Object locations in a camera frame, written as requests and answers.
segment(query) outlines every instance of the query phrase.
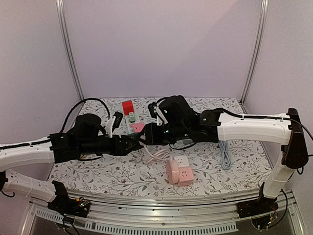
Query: floral tablecloth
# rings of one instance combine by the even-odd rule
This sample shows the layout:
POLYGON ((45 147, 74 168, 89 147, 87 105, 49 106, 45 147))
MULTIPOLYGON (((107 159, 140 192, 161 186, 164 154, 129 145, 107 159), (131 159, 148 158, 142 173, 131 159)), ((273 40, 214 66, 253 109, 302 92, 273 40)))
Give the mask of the floral tablecloth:
MULTIPOLYGON (((143 123, 155 122, 148 111, 148 104, 157 100, 154 97, 104 98, 102 100, 112 114, 115 111, 122 112, 123 101, 132 100, 143 123)), ((197 112, 223 107, 232 112, 243 113, 237 100, 232 98, 187 97, 186 100, 197 112)), ((99 115, 103 120, 102 124, 108 117, 104 107, 97 101, 86 102, 80 114, 85 113, 99 115)), ((128 133, 125 119, 114 133, 128 133)), ((176 144, 178 148, 181 146, 183 143, 176 144)), ((149 147, 151 152, 161 148, 164 147, 149 147)), ((132 152, 126 157, 104 155, 103 158, 90 162, 70 161, 55 164, 49 180, 60 181, 73 190, 145 197, 199 196, 259 187, 271 172, 260 143, 229 141, 228 148, 232 158, 230 170, 221 168, 221 152, 216 143, 198 143, 186 150, 172 150, 174 156, 188 156, 195 181, 187 187, 168 184, 165 162, 150 165, 139 162, 140 156, 146 154, 143 150, 132 152)))

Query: pink block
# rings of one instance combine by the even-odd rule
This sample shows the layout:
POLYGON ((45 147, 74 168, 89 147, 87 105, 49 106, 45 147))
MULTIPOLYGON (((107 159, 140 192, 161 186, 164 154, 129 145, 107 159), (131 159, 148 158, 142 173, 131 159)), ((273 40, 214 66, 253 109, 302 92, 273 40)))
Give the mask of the pink block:
POLYGON ((135 123, 132 125, 132 128, 134 129, 135 133, 139 133, 142 131, 142 129, 144 128, 144 124, 142 122, 140 123, 135 123))
POLYGON ((179 180, 178 163, 175 160, 168 160, 166 162, 166 176, 170 184, 176 184, 179 180))

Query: pink power strip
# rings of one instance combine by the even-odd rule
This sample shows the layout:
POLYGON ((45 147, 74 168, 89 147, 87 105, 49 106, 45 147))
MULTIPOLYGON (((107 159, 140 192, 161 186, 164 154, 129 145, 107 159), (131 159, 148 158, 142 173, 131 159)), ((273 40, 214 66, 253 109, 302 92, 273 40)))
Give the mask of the pink power strip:
POLYGON ((178 156, 174 157, 173 160, 168 160, 166 175, 168 182, 172 185, 177 184, 177 186, 190 185, 195 179, 186 156, 178 156))

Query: black clamp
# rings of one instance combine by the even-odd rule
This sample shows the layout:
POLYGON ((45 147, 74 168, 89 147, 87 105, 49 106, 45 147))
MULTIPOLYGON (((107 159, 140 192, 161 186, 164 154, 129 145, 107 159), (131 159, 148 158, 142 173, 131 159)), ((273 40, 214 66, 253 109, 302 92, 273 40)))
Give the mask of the black clamp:
POLYGON ((282 145, 282 164, 291 169, 299 169, 304 167, 309 161, 308 150, 302 126, 299 124, 301 122, 298 111, 296 109, 289 108, 287 115, 298 123, 291 121, 291 125, 289 126, 291 136, 288 145, 282 145))
POLYGON ((62 215, 71 214, 87 218, 90 203, 81 205, 79 201, 69 198, 65 186, 61 182, 52 181, 52 184, 55 186, 56 197, 52 202, 48 203, 48 209, 56 211, 62 215))
POLYGON ((5 176, 5 171, 0 172, 0 191, 3 189, 4 184, 7 182, 9 182, 9 180, 5 176))

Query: purple wall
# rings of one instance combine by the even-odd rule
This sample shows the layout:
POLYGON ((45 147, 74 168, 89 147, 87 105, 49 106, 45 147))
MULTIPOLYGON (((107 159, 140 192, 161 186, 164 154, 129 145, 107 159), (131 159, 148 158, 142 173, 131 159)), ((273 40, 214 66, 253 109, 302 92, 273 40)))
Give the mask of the purple wall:
POLYGON ((67 0, 86 97, 239 98, 260 1, 67 0))
MULTIPOLYGON (((302 123, 313 132, 313 1, 271 0, 258 64, 246 108, 250 113, 283 113, 298 109, 302 123)), ((313 143, 307 138, 309 153, 313 143)), ((276 162, 279 147, 268 144, 276 162)), ((293 189, 308 234, 313 234, 313 160, 302 176, 295 174, 293 189)))
MULTIPOLYGON (((34 140, 60 130, 78 101, 55 1, 0 1, 0 143, 34 140)), ((48 165, 19 168, 44 179, 48 165)), ((20 232, 27 198, 0 194, 0 234, 20 232)))

